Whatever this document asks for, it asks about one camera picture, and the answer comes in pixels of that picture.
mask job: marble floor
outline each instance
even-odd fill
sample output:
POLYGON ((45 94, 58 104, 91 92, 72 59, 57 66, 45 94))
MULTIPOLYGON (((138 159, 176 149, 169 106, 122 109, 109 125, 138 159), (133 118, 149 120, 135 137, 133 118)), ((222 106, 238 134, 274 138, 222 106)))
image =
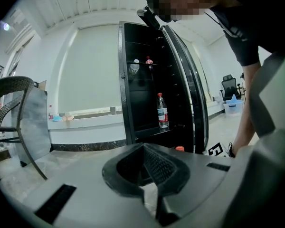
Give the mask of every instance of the marble floor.
MULTIPOLYGON (((221 114, 209 122, 209 142, 208 148, 211 148, 218 142, 221 145, 228 146, 233 142, 237 134, 240 117, 229 117, 221 114)), ((258 140, 254 136, 251 144, 258 140)), ((97 155, 103 151, 97 152, 63 152, 53 151, 42 158, 36 160, 37 165, 43 173, 51 178, 58 175, 61 170, 70 164, 92 155, 97 155)), ((22 168, 17 156, 0 162, 0 187, 2 190, 22 202, 35 188, 42 185, 45 181, 37 173, 35 168, 29 164, 22 168)), ((143 188, 145 190, 146 208, 155 215, 156 210, 156 186, 152 183, 143 188)))

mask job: open cabinet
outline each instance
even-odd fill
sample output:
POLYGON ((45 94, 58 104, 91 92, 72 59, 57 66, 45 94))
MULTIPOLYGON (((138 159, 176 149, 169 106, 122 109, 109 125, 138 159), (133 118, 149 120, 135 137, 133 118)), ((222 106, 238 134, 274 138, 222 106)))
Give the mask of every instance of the open cabinet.
POLYGON ((204 91, 190 53, 176 33, 169 26, 154 29, 121 22, 119 67, 127 144, 183 146, 187 152, 202 153, 208 141, 204 91), (147 56, 153 64, 145 63, 147 56), (139 64, 135 76, 129 75, 131 64, 139 64), (158 93, 167 104, 169 128, 159 127, 158 93))

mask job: man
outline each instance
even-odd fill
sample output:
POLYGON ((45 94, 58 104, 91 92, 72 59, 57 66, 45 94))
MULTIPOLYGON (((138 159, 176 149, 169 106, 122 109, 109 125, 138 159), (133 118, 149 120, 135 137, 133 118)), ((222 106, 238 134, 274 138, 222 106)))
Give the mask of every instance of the man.
POLYGON ((237 136, 229 155, 249 144, 255 130, 250 120, 249 90, 255 73, 261 67, 258 46, 273 53, 285 51, 285 0, 147 0, 149 8, 163 21, 214 12, 226 38, 243 68, 247 102, 237 136))

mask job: short sleeve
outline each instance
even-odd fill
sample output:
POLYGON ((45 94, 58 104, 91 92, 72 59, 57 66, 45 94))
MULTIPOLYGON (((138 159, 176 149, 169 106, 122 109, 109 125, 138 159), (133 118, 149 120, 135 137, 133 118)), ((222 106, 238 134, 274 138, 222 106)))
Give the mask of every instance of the short sleeve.
POLYGON ((226 38, 237 57, 237 61, 242 67, 257 63, 258 57, 258 46, 257 44, 246 40, 242 41, 240 38, 234 38, 225 33, 226 38))

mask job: plastic storage box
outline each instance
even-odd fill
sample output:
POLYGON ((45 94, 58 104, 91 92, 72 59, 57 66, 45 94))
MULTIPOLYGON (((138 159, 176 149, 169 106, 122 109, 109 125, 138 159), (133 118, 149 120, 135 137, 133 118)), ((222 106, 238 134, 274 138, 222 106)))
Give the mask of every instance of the plastic storage box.
POLYGON ((226 101, 226 104, 224 104, 226 116, 241 115, 243 107, 244 107, 244 102, 241 100, 237 100, 235 95, 232 96, 231 100, 226 101))

